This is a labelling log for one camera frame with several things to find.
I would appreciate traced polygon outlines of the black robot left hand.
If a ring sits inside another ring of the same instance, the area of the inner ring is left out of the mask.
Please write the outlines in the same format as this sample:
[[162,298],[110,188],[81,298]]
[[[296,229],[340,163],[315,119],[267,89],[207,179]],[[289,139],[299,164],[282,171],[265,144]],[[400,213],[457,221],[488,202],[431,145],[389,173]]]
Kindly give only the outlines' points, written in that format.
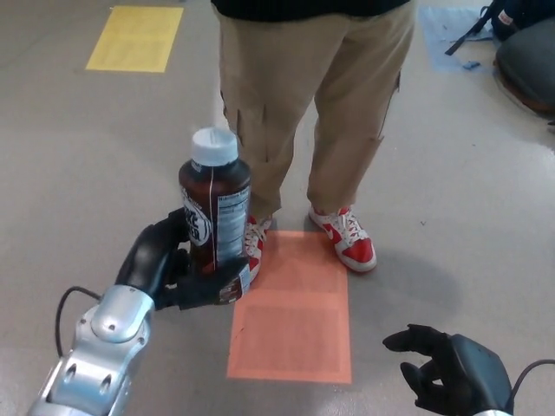
[[204,273],[193,261],[193,251],[180,247],[189,241],[182,208],[147,226],[136,238],[115,282],[149,295],[157,310],[181,310],[236,302],[250,288],[250,264],[241,255]]

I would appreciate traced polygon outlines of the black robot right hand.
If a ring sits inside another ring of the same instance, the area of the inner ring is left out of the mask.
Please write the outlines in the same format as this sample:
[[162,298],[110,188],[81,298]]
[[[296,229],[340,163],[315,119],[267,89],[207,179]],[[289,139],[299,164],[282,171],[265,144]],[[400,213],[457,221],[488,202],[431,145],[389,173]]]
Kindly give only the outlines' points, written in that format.
[[430,358],[420,367],[400,365],[415,393],[415,405],[439,415],[513,414],[512,385],[500,357],[464,335],[449,335],[429,326],[409,324],[386,337],[394,352],[415,352]]

